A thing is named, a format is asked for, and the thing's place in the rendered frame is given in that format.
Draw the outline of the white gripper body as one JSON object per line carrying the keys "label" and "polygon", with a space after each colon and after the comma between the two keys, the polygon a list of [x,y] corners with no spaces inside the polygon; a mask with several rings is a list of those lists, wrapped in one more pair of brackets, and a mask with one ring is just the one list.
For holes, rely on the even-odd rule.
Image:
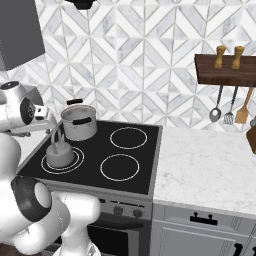
{"label": "white gripper body", "polygon": [[56,126],[56,118],[49,109],[37,109],[32,122],[29,125],[25,125],[24,127],[15,128],[14,133],[17,134],[40,130],[51,130]]}

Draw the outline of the grey kettle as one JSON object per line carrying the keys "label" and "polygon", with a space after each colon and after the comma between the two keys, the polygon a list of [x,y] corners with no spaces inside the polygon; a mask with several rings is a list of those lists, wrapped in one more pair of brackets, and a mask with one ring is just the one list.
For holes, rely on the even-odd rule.
{"label": "grey kettle", "polygon": [[59,128],[55,128],[51,135],[51,143],[46,150],[46,161],[53,168],[68,166],[74,159],[71,145],[65,141],[65,136]]}

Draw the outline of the black hob stove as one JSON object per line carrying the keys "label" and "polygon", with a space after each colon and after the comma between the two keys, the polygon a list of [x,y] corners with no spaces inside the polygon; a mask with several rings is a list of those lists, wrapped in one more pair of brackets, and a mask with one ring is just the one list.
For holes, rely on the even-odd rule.
{"label": "black hob stove", "polygon": [[97,133],[86,141],[70,143],[74,160],[63,168],[46,162],[46,137],[19,167],[19,174],[44,182],[52,191],[97,197],[101,213],[123,208],[124,217],[143,212],[152,220],[153,190],[162,128],[157,125],[99,121]]}

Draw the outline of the grey range hood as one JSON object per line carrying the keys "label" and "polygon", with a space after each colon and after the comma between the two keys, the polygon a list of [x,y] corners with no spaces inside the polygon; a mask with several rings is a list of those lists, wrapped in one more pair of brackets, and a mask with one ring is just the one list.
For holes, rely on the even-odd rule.
{"label": "grey range hood", "polygon": [[0,0],[0,71],[44,53],[35,0]]}

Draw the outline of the black oven door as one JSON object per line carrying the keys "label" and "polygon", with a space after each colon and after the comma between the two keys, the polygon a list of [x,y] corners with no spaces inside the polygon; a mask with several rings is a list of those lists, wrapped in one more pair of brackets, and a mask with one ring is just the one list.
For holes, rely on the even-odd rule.
{"label": "black oven door", "polygon": [[98,247],[102,256],[149,256],[151,221],[141,218],[101,213],[98,220],[108,222],[137,222],[143,228],[134,230],[116,230],[89,224],[88,234]]}

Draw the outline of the grey hanging ladle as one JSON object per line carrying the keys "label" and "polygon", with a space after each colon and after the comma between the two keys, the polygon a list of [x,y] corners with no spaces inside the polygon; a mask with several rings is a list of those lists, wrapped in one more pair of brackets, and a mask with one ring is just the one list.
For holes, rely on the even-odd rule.
{"label": "grey hanging ladle", "polygon": [[217,122],[221,117],[221,110],[219,109],[219,103],[220,103],[222,91],[223,91],[223,86],[220,86],[216,106],[210,111],[210,114],[209,114],[209,118],[213,123]]}

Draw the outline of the grey hanging slotted spatula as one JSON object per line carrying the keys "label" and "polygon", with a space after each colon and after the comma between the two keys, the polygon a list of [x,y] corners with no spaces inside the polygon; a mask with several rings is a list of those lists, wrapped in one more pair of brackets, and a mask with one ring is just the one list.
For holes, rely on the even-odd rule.
{"label": "grey hanging slotted spatula", "polygon": [[223,123],[224,124],[227,124],[227,125],[232,125],[233,124],[234,115],[232,113],[232,109],[233,109],[233,105],[235,103],[237,91],[238,91],[238,87],[235,87],[234,92],[233,92],[233,96],[232,96],[232,100],[231,100],[230,110],[224,115],[224,118],[223,118]]}

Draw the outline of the wooden pepper mill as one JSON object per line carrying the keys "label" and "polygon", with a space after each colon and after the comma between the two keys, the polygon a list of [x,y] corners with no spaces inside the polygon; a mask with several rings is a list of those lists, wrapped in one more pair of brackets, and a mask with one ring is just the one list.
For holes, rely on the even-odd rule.
{"label": "wooden pepper mill", "polygon": [[244,52],[243,46],[236,46],[234,48],[234,59],[232,62],[232,68],[233,69],[239,69],[240,68],[240,58]]}
{"label": "wooden pepper mill", "polygon": [[220,45],[216,48],[216,59],[214,62],[214,68],[215,69],[220,69],[222,67],[222,59],[223,59],[223,55],[225,53],[226,50],[226,46],[225,45]]}

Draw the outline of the grey cupboard door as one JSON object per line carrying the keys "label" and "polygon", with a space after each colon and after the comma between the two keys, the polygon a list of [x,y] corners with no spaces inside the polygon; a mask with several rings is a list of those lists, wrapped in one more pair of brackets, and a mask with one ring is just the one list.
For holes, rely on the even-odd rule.
{"label": "grey cupboard door", "polygon": [[235,243],[246,245],[248,236],[154,221],[150,256],[233,256]]}

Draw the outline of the wooden hanging spatula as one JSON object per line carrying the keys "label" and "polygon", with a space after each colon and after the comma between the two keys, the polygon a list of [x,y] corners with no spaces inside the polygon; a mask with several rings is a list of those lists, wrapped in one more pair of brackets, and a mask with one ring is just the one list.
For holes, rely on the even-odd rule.
{"label": "wooden hanging spatula", "polygon": [[248,89],[248,93],[247,93],[247,96],[245,98],[243,106],[236,113],[235,122],[238,123],[238,124],[245,124],[246,121],[247,121],[247,117],[248,117],[247,105],[248,105],[248,102],[251,98],[252,92],[253,92],[253,87],[250,87]]}

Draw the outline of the brown wooden block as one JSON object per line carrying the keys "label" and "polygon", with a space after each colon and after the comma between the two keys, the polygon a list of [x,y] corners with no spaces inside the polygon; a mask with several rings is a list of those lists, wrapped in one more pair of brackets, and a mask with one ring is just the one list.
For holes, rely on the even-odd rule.
{"label": "brown wooden block", "polygon": [[251,127],[246,132],[246,138],[249,142],[252,152],[256,154],[256,125]]}

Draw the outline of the grey drawer front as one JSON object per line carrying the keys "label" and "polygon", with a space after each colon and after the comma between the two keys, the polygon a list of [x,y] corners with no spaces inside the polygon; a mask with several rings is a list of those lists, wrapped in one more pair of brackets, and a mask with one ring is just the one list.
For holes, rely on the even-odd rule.
{"label": "grey drawer front", "polygon": [[[218,225],[212,226],[208,224],[191,222],[190,216],[193,216],[194,212],[197,212],[198,216],[203,218],[207,218],[209,214],[212,214],[213,218],[218,220]],[[189,226],[202,227],[212,230],[227,231],[241,235],[250,235],[254,226],[256,225],[256,220],[245,217],[214,213],[209,210],[202,211],[198,209],[187,209],[160,204],[154,205],[154,219],[179,224],[187,224]]]}

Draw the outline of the dark wooden wall shelf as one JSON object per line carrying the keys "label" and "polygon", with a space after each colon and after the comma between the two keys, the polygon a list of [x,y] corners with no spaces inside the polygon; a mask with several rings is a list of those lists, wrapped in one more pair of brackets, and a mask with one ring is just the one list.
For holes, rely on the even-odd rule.
{"label": "dark wooden wall shelf", "polygon": [[242,56],[240,68],[231,68],[233,56],[224,55],[222,67],[214,68],[215,55],[196,54],[194,57],[199,84],[256,87],[256,56]]}

